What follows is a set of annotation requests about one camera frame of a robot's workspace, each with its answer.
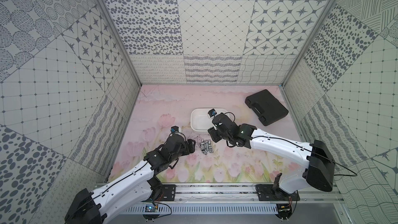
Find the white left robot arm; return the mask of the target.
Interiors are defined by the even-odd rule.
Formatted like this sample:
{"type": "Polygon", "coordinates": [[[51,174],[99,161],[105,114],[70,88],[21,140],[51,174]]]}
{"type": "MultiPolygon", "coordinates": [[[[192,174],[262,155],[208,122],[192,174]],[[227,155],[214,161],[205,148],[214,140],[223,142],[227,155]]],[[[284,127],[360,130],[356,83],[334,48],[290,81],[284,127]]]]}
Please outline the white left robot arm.
{"type": "Polygon", "coordinates": [[[162,184],[157,175],[172,169],[180,157],[195,152],[195,140],[179,132],[148,152],[134,168],[93,191],[83,189],[64,218],[67,224],[107,224],[134,204],[159,198],[162,184]]]}

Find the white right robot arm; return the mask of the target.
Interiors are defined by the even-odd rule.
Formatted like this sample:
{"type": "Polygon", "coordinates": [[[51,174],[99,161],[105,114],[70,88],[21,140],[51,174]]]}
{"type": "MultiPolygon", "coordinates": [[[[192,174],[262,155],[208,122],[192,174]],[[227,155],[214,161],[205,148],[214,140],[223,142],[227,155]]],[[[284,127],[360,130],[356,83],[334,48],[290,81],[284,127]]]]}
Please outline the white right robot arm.
{"type": "Polygon", "coordinates": [[[225,140],[230,147],[262,150],[286,158],[298,165],[293,172],[276,176],[274,189],[292,194],[304,188],[323,192],[333,189],[335,160],[322,141],[313,143],[284,139],[250,124],[236,124],[225,113],[210,110],[208,115],[213,127],[208,129],[211,139],[217,143],[225,140]]]}

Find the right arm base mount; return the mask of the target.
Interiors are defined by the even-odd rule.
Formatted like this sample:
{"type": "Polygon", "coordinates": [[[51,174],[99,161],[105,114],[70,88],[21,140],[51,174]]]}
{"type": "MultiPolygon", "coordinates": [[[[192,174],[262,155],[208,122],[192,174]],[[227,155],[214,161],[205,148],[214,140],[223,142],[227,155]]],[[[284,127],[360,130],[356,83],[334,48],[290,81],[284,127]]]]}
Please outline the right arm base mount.
{"type": "Polygon", "coordinates": [[[279,181],[282,173],[277,174],[274,183],[257,184],[255,186],[259,201],[298,201],[300,196],[298,192],[292,194],[286,193],[279,187],[279,181]]]}

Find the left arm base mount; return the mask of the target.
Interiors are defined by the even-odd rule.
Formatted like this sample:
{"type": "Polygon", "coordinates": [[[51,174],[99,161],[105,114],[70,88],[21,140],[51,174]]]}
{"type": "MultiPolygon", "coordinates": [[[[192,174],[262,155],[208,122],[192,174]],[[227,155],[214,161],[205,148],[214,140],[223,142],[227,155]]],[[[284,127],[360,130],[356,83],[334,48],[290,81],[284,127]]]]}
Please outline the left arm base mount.
{"type": "Polygon", "coordinates": [[[175,200],[176,185],[175,184],[163,184],[157,177],[147,181],[150,185],[151,195],[148,201],[160,202],[167,201],[172,202],[175,200]]]}

